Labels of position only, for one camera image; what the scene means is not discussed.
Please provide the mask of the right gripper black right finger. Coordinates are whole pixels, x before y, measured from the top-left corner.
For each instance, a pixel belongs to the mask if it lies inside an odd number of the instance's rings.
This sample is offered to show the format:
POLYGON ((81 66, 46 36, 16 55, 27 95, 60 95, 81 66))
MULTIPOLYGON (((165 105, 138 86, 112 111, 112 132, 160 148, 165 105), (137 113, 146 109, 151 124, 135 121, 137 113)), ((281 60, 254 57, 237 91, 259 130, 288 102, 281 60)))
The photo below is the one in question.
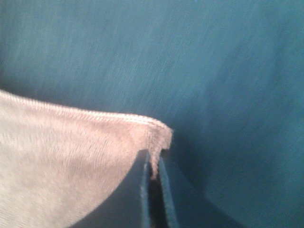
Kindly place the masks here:
POLYGON ((161 153, 158 175, 170 228, 241 228, 242 224, 200 195, 168 155, 161 153))

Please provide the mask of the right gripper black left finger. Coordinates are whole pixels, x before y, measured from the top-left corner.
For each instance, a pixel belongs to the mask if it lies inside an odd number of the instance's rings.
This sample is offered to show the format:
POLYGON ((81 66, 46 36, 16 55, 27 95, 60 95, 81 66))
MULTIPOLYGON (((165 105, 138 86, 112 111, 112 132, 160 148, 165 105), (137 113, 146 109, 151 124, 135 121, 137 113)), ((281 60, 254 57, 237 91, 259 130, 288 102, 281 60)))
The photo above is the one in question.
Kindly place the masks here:
POLYGON ((114 192, 73 228, 149 228, 150 155, 138 151, 134 164, 114 192))

